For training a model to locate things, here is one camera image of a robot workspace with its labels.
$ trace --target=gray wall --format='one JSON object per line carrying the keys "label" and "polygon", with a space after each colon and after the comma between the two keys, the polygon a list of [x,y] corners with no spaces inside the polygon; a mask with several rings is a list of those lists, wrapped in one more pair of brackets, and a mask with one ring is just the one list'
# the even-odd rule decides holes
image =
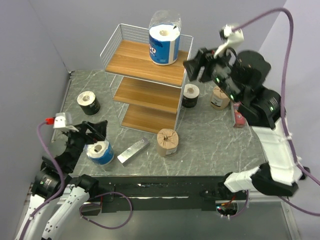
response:
{"label": "gray wall", "polygon": [[[311,168],[320,179],[319,135],[320,111],[318,96],[320,56],[320,16],[318,0],[288,0],[294,19],[292,51],[289,59],[286,84],[286,110],[289,130],[302,164]],[[283,60],[289,33],[288,19],[282,13],[275,21],[260,52],[270,62],[272,70],[266,85],[279,91]],[[320,213],[319,186],[312,180],[299,183],[299,191],[292,202],[302,208]],[[294,211],[296,222],[304,240],[319,239],[320,218]]]}
{"label": "gray wall", "polygon": [[[47,28],[69,71],[100,69],[99,55],[120,23],[148,27],[156,10],[176,9],[182,33],[194,36],[195,47],[221,44],[219,30],[227,23],[243,23],[285,0],[29,0]],[[258,50],[277,15],[245,31],[243,49]]]}
{"label": "gray wall", "polygon": [[0,238],[9,240],[41,164],[36,126],[59,110],[68,72],[28,1],[0,1],[0,33]]}
{"label": "gray wall", "polygon": [[[104,226],[118,226],[127,211],[100,213],[90,219]],[[280,202],[250,202],[250,207],[231,221],[217,212],[189,210],[134,211],[118,230],[106,230],[75,215],[60,240],[291,240]]]}

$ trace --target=small red object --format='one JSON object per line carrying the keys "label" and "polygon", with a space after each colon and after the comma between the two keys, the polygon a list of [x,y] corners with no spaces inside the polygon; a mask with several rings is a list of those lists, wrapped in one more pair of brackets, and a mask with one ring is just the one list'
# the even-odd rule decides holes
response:
{"label": "small red object", "polygon": [[49,117],[49,118],[46,118],[45,121],[46,121],[47,125],[52,125],[52,124],[55,123],[55,118],[54,117]]}
{"label": "small red object", "polygon": [[243,128],[246,125],[246,119],[238,112],[240,102],[231,102],[231,120],[234,128]]}

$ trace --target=wooden shelf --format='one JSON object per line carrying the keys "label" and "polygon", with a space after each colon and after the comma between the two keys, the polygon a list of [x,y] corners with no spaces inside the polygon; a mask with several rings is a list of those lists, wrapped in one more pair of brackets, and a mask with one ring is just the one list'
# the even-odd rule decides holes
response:
{"label": "wooden shelf", "polygon": [[185,71],[183,62],[187,57],[188,52],[179,51],[175,63],[160,66],[151,61],[149,44],[122,40],[105,70],[113,74],[181,87]]}
{"label": "wooden shelf", "polygon": [[122,126],[157,134],[161,129],[174,129],[176,114],[143,106],[129,105]]}
{"label": "wooden shelf", "polygon": [[113,100],[176,114],[181,89],[124,77]]}

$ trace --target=red connector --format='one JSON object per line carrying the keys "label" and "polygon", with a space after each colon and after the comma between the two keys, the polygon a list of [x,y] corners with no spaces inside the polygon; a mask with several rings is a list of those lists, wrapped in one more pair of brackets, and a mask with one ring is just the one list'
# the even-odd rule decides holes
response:
{"label": "red connector", "polygon": [[55,123],[55,118],[54,117],[49,117],[49,118],[46,118],[45,121],[46,121],[47,125],[52,125],[52,124]]}

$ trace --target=silver metal block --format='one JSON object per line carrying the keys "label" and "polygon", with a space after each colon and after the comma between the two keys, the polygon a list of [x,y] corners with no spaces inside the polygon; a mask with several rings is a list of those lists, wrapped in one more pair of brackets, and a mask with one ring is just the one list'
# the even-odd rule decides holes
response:
{"label": "silver metal block", "polygon": [[126,165],[130,158],[141,152],[143,149],[148,147],[150,145],[150,142],[148,139],[143,137],[140,141],[137,141],[135,144],[133,144],[131,147],[129,147],[127,150],[125,150],[123,153],[121,153],[118,156],[119,161],[122,163],[122,165]]}

